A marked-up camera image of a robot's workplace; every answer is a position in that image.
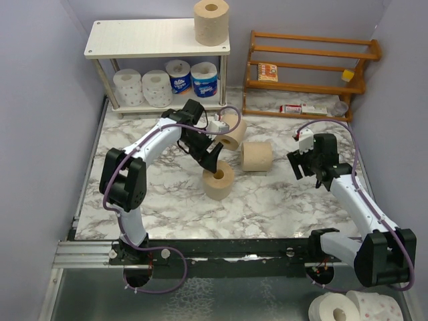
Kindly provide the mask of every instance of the paper roll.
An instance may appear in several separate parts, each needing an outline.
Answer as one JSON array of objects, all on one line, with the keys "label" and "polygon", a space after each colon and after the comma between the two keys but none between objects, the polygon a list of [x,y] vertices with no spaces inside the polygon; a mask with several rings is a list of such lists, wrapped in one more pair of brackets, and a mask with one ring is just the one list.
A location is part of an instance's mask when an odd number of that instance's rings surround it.
[{"label": "paper roll", "polygon": [[142,77],[142,92],[153,107],[165,107],[173,101],[169,75],[162,70],[152,70]]},{"label": "paper roll", "polygon": [[274,154],[270,142],[243,142],[241,167],[244,172],[267,172],[272,168]]},{"label": "paper roll", "polygon": [[346,293],[346,297],[354,302],[361,320],[404,320],[399,304],[390,296],[349,291]]},{"label": "paper roll", "polygon": [[113,76],[118,99],[126,106],[139,106],[144,102],[141,75],[133,69],[119,70]]},{"label": "paper roll", "polygon": [[309,307],[310,321],[360,321],[355,304],[343,294],[326,293]]},{"label": "paper roll", "polygon": [[215,174],[206,169],[203,170],[203,190],[209,198],[220,201],[230,194],[234,178],[235,173],[229,164],[219,160]]},{"label": "paper roll", "polygon": [[229,36],[229,6],[223,0],[202,0],[194,7],[195,38],[203,45],[219,45]]},{"label": "paper roll", "polygon": [[211,97],[217,92],[217,68],[211,62],[192,66],[193,91],[198,97]]},{"label": "paper roll", "polygon": [[[232,129],[238,121],[238,116],[234,114],[224,114],[221,117],[221,121],[228,124],[229,128]],[[230,132],[226,135],[216,136],[215,141],[221,142],[221,144],[224,145],[224,149],[237,150],[239,144],[241,144],[241,141],[243,140],[246,130],[247,123],[241,117],[241,122],[239,123],[239,126],[233,132]]]},{"label": "paper roll", "polygon": [[165,65],[174,94],[184,94],[191,89],[190,65],[183,60],[171,60]]}]

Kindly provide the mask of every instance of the marble table top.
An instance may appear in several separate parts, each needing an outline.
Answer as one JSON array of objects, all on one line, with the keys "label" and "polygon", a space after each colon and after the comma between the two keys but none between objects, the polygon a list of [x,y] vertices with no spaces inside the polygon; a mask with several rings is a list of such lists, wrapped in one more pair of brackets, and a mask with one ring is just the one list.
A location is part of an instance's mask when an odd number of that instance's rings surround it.
[{"label": "marble table top", "polygon": [[[241,108],[240,90],[229,90],[227,101]],[[306,102],[331,107],[337,96],[294,92],[252,92],[247,107],[277,110],[281,104]],[[86,190],[76,239],[116,239],[117,220],[102,208],[98,192],[107,151],[124,148],[138,140],[156,123],[158,116],[135,115],[118,119],[107,112]],[[335,227],[349,236],[358,231],[349,214],[324,187],[315,189],[315,178],[297,181],[286,157],[298,148],[292,135],[306,123],[302,119],[244,116],[245,140],[269,141],[274,165],[268,173],[245,173],[240,169],[239,149],[223,150],[219,159],[235,171],[231,194],[222,201],[208,198],[202,189],[202,168],[177,146],[163,152],[147,170],[147,196],[142,220],[152,239],[217,239],[257,237],[307,237],[311,230]],[[341,161],[352,163],[354,151],[349,133],[333,123],[311,125],[317,132],[334,133]]]}]

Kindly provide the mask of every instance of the wooden rack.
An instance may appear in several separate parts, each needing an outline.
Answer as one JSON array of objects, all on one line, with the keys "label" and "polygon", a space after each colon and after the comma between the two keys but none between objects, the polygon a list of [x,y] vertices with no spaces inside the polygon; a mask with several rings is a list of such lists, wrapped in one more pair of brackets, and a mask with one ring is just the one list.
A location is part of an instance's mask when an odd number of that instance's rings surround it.
[{"label": "wooden rack", "polygon": [[[329,51],[329,50],[318,50],[318,49],[303,49],[294,47],[275,47],[270,45],[258,45],[255,43],[257,37],[264,38],[277,38],[277,39],[292,39],[292,40],[304,40],[304,41],[319,41],[326,43],[343,43],[351,45],[365,45],[367,50],[363,52],[347,52],[347,51]],[[267,61],[255,61],[252,60],[251,55],[255,51],[264,51],[281,54],[298,54],[298,55],[310,55],[310,56],[325,56],[325,57],[336,57],[336,58],[351,58],[357,59],[358,62],[355,68],[343,68],[343,67],[332,67],[332,66],[316,66],[316,65],[305,65],[305,64],[288,64],[284,62],[267,62]],[[326,37],[310,37],[306,35],[281,35],[276,33],[263,33],[263,32],[251,32],[251,41],[249,45],[247,67],[245,70],[245,83],[243,87],[243,113],[254,114],[262,116],[281,116],[281,117],[295,117],[295,118],[331,118],[341,121],[350,122],[352,120],[352,111],[349,108],[345,117],[329,117],[329,116],[317,116],[317,115],[303,115],[303,114],[287,114],[280,112],[264,112],[260,110],[248,110],[245,105],[247,96],[247,90],[251,89],[262,89],[262,90],[287,90],[291,92],[311,92],[315,94],[332,94],[339,95],[340,100],[346,102],[350,106],[351,97],[353,94],[363,94],[366,90],[366,84],[364,82],[364,70],[368,61],[379,61],[382,57],[381,47],[377,40],[353,40],[353,39],[339,39],[339,38],[326,38]],[[355,75],[345,87],[336,86],[315,86],[307,84],[288,84],[280,82],[260,82],[258,80],[251,80],[251,65],[258,65],[259,63],[274,64],[279,68],[297,68],[307,70],[324,70],[329,72],[343,72],[344,70],[352,70]]]}]

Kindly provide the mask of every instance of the brown paper towel roll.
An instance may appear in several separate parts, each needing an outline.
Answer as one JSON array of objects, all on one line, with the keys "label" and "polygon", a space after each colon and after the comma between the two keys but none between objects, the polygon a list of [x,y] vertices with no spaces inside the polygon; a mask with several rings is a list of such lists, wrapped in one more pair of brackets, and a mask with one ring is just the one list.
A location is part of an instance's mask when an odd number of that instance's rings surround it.
[{"label": "brown paper towel roll", "polygon": [[224,160],[219,160],[215,174],[206,169],[203,170],[203,190],[208,197],[220,201],[230,194],[234,178],[235,173],[229,164]]},{"label": "brown paper towel roll", "polygon": [[272,168],[274,155],[270,142],[243,142],[241,166],[245,172],[267,172]]},{"label": "brown paper towel roll", "polygon": [[229,6],[223,0],[202,0],[193,7],[196,41],[219,45],[229,36]]},{"label": "brown paper towel roll", "polygon": [[[221,117],[221,121],[228,124],[229,128],[233,128],[238,121],[238,116],[234,114],[224,114]],[[246,130],[247,123],[241,117],[241,122],[239,123],[238,128],[236,128],[233,132],[230,132],[229,134],[217,136],[215,138],[215,141],[223,144],[224,149],[237,150],[239,144],[241,144],[241,141],[243,140]]]}]

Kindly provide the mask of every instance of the gray wall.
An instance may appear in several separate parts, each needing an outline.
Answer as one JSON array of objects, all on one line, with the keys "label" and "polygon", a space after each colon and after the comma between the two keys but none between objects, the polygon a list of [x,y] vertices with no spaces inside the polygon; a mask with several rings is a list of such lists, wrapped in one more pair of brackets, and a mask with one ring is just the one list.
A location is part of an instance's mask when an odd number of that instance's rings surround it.
[{"label": "gray wall", "polygon": [[418,237],[416,289],[428,316],[428,2],[393,0],[373,37],[384,57],[368,70],[352,127],[376,201]]},{"label": "gray wall", "polygon": [[[193,6],[197,0],[65,0],[82,22],[89,33],[92,24],[98,19],[153,19],[192,17]],[[319,35],[329,37],[349,37],[368,39],[381,20],[382,14],[390,0],[227,0],[230,6],[229,34],[231,39],[231,59],[229,60],[228,84],[241,86],[243,83],[244,67],[247,59],[249,35],[252,29],[274,33],[296,33],[304,35]],[[288,45],[285,41],[276,44]],[[288,61],[305,61],[302,57],[287,55]],[[264,56],[270,61],[281,61],[274,54]],[[168,59],[121,61],[122,68],[135,68],[139,72],[163,68]],[[191,64],[195,59],[187,59]],[[320,64],[343,62],[329,59],[317,60]],[[328,75],[312,74],[305,77],[300,71],[285,70],[281,75],[292,75],[294,82],[336,84],[339,79],[336,73]]]},{"label": "gray wall", "polygon": [[36,320],[103,91],[59,1],[6,1],[0,30],[0,318]]}]

